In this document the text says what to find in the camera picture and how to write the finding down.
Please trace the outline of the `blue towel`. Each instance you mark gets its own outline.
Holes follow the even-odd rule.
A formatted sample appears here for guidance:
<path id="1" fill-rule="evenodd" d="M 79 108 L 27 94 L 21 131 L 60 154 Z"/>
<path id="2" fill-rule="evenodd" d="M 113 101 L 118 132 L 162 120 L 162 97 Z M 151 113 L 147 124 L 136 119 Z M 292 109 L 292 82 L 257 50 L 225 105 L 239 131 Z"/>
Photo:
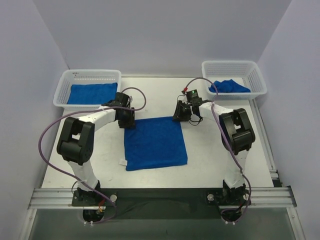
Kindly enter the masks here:
<path id="1" fill-rule="evenodd" d="M 118 84 L 74 84 L 70 89 L 68 105 L 101 105 L 115 98 Z"/>
<path id="2" fill-rule="evenodd" d="M 128 172 L 186 165 L 181 124 L 170 116 L 136 120 L 134 129 L 124 130 L 124 157 Z"/>

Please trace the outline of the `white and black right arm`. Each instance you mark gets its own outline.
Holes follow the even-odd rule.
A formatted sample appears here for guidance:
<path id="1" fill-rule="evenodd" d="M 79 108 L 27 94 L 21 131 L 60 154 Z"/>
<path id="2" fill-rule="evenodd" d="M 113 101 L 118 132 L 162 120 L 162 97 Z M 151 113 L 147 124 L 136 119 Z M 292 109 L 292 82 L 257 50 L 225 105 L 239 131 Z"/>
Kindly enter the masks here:
<path id="1" fill-rule="evenodd" d="M 204 119 L 216 123 L 221 142 L 227 151 L 226 164 L 223 172 L 222 189 L 227 197 L 245 197 L 252 193 L 252 186 L 245 174 L 249 151 L 256 140 L 251 121 L 245 109 L 232 109 L 204 100 L 198 91 L 183 91 L 176 98 L 173 114 L 175 122 L 189 122 L 196 126 Z"/>

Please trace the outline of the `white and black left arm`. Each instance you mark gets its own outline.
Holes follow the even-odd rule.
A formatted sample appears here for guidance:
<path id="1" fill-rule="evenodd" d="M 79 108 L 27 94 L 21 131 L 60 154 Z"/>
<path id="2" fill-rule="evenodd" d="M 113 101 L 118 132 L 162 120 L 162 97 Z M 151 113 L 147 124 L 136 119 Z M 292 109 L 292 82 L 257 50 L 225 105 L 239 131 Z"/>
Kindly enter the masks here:
<path id="1" fill-rule="evenodd" d="M 115 99 L 100 106 L 99 111 L 81 117 L 67 117 L 57 144 L 57 153 L 68 162 L 73 174 L 79 178 L 80 197 L 98 198 L 100 182 L 94 174 L 91 156 L 95 132 L 105 125 L 118 122 L 121 129 L 135 127 L 135 112 L 129 95 L 117 92 Z"/>

